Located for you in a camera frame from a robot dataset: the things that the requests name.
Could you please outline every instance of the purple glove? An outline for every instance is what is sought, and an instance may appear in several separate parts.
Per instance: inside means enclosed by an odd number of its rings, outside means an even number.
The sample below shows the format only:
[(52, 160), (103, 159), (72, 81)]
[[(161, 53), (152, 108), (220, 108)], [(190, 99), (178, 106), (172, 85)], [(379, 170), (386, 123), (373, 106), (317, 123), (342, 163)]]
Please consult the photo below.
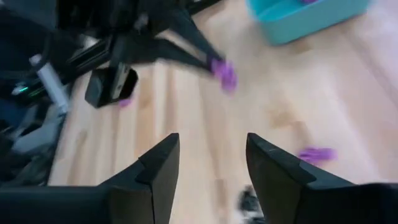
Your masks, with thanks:
[(220, 80), (221, 87), (224, 91), (231, 93), (238, 85), (238, 78), (234, 68), (230, 63), (213, 59), (211, 61), (211, 71), (215, 77)]
[(328, 161), (336, 157), (335, 151), (330, 148), (307, 147), (298, 157), (305, 162), (317, 166), (321, 161)]

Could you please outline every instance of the wooden floor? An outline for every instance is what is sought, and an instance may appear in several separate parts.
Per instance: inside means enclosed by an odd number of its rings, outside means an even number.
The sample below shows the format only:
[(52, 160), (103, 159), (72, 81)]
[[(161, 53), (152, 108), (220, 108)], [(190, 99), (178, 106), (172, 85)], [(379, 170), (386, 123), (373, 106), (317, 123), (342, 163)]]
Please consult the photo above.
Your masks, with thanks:
[(172, 224), (239, 223), (238, 193), (250, 183), (248, 132), (296, 154), (332, 147), (324, 169), (356, 183), (398, 181), (398, 3), (282, 47), (270, 47), (243, 0), (225, 0), (195, 20), (234, 62), (239, 88), (163, 62), (139, 67), (129, 107), (94, 110), (77, 84), (52, 185), (96, 185), (179, 132), (180, 176)]

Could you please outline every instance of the teal plastic bin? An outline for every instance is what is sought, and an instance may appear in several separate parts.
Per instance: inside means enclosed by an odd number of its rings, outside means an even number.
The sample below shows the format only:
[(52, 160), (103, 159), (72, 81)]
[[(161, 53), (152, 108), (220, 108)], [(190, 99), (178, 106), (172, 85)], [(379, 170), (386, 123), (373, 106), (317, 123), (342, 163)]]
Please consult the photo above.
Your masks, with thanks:
[(246, 0), (271, 45), (288, 43), (362, 14), (371, 0)]

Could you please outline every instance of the small black object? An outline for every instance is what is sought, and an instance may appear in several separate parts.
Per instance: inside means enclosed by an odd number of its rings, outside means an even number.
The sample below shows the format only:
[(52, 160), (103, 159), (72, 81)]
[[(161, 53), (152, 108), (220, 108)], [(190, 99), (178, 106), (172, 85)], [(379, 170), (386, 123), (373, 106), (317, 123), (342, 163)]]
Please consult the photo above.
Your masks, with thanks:
[(252, 186), (247, 186), (246, 189), (242, 192), (239, 201), (239, 209), (244, 214), (246, 214), (247, 212), (259, 211), (259, 201), (254, 195), (254, 189)]
[(112, 68), (102, 68), (93, 70), (91, 74), (85, 93), (85, 100), (95, 108), (130, 98), (138, 82), (137, 72), (129, 69), (119, 97), (112, 99), (109, 93), (111, 92), (114, 75), (109, 75), (109, 73), (115, 73), (115, 71)]
[(266, 224), (266, 219), (264, 217), (254, 217), (249, 220), (248, 224)]

